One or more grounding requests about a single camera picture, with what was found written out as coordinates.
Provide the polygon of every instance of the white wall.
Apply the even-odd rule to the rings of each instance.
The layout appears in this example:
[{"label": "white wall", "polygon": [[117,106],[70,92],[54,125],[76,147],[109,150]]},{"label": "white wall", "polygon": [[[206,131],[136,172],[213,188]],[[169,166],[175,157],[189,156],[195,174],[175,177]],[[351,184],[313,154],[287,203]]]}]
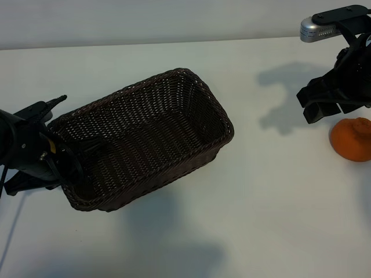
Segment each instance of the white wall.
[{"label": "white wall", "polygon": [[[349,0],[0,0],[0,49],[296,36]],[[368,0],[357,4],[370,5]]]}]

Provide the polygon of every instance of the basket rim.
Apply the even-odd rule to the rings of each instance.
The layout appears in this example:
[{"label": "basket rim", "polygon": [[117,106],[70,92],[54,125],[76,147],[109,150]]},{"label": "basket rim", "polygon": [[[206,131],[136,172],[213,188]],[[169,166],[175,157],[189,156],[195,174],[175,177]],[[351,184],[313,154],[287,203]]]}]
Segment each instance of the basket rim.
[{"label": "basket rim", "polygon": [[[210,91],[209,86],[204,81],[202,81],[200,79],[200,77],[198,75],[196,75],[195,73],[193,73],[191,70],[189,70],[187,68],[176,68],[176,69],[173,69],[173,70],[170,70],[170,71],[166,71],[162,74],[152,76],[152,77],[147,78],[143,81],[137,82],[133,85],[129,85],[127,87],[124,87],[123,89],[118,90],[118,91],[116,91],[116,92],[114,92],[114,93],[112,93],[108,96],[105,96],[105,97],[103,97],[99,100],[96,100],[96,101],[94,101],[90,104],[87,104],[83,107],[80,107],[78,109],[75,109],[71,112],[68,112],[68,113],[60,116],[59,118],[57,118],[57,119],[55,119],[55,120],[53,120],[52,122],[49,123],[48,129],[51,132],[53,132],[53,128],[57,125],[60,125],[59,130],[63,129],[64,126],[67,124],[66,121],[68,121],[76,113],[78,113],[79,116],[84,115],[84,114],[90,112],[92,109],[96,109],[96,108],[98,108],[98,107],[100,107],[104,104],[110,103],[110,102],[116,100],[119,97],[128,95],[130,93],[133,93],[135,91],[138,91],[138,90],[142,89],[144,86],[149,86],[149,85],[151,85],[155,82],[160,81],[161,79],[166,79],[166,78],[169,78],[169,77],[171,77],[173,75],[177,75],[177,74],[187,74],[190,78],[192,78],[196,81],[198,86],[203,88],[202,91],[205,94],[207,94],[207,96],[209,97],[208,101],[211,101],[215,112],[218,114],[218,116],[222,120],[222,123],[223,123],[224,128],[225,128],[225,133],[224,133],[223,136],[213,140],[212,142],[210,142],[208,144],[205,144],[205,145],[203,145],[203,146],[201,146],[197,149],[194,149],[193,151],[191,151],[189,153],[186,153],[185,155],[183,155],[183,156],[181,156],[177,159],[174,159],[174,160],[158,167],[157,169],[155,169],[153,171],[149,171],[146,175],[142,175],[140,177],[137,177],[135,180],[127,183],[125,186],[132,186],[133,184],[145,183],[146,180],[155,178],[155,177],[159,176],[161,173],[163,173],[166,169],[170,170],[171,168],[174,168],[181,163],[187,162],[188,160],[192,159],[194,156],[201,155],[201,154],[203,154],[203,153],[205,153],[209,150],[212,150],[212,149],[221,148],[222,146],[228,144],[234,136],[233,125],[232,125],[231,121],[229,120],[229,118],[227,116],[227,113],[225,112],[224,108],[216,100],[215,96]],[[73,186],[62,185],[62,189],[63,189],[64,193],[68,196],[68,199],[69,199],[69,201],[70,201],[70,203],[73,207],[80,208],[80,209],[84,208],[84,210],[86,210],[87,207],[89,207],[89,210],[97,209],[100,206],[111,202],[113,199],[115,199],[115,196],[119,197],[123,194],[123,192],[120,193],[120,191],[123,190],[123,187],[120,186],[120,187],[117,187],[114,190],[110,191],[109,193],[103,195],[103,196],[98,196],[96,198],[86,200],[86,199],[81,198],[76,193],[75,188],[77,186],[78,185],[73,185]]]}]

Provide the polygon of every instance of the white tabletop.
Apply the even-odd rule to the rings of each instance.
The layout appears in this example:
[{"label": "white tabletop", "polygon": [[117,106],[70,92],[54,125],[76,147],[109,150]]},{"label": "white tabletop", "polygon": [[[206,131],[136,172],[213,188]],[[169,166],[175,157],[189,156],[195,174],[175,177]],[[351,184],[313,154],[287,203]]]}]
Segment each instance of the white tabletop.
[{"label": "white tabletop", "polygon": [[83,213],[60,189],[0,200],[0,277],[370,277],[371,164],[331,148],[359,109],[308,125],[296,93],[345,40],[299,38],[0,52],[0,109],[62,94],[59,116],[186,67],[235,137],[207,166],[118,211]]}]

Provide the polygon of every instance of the wicker basket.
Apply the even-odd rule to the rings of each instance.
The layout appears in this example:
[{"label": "wicker basket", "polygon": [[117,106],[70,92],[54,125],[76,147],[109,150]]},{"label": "wicker basket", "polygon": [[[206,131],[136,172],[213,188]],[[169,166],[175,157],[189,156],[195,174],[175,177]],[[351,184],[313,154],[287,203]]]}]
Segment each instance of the wicker basket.
[{"label": "wicker basket", "polygon": [[212,161],[234,135],[209,87],[178,68],[128,86],[52,121],[65,142],[100,136],[85,181],[63,185],[73,208],[117,210]]}]

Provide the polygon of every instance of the orange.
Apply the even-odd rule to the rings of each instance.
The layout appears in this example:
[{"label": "orange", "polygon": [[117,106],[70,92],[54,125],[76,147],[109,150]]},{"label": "orange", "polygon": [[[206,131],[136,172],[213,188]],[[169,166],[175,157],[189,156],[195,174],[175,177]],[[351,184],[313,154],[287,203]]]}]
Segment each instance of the orange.
[{"label": "orange", "polygon": [[371,160],[371,121],[365,118],[343,119],[331,131],[334,150],[351,161]]}]

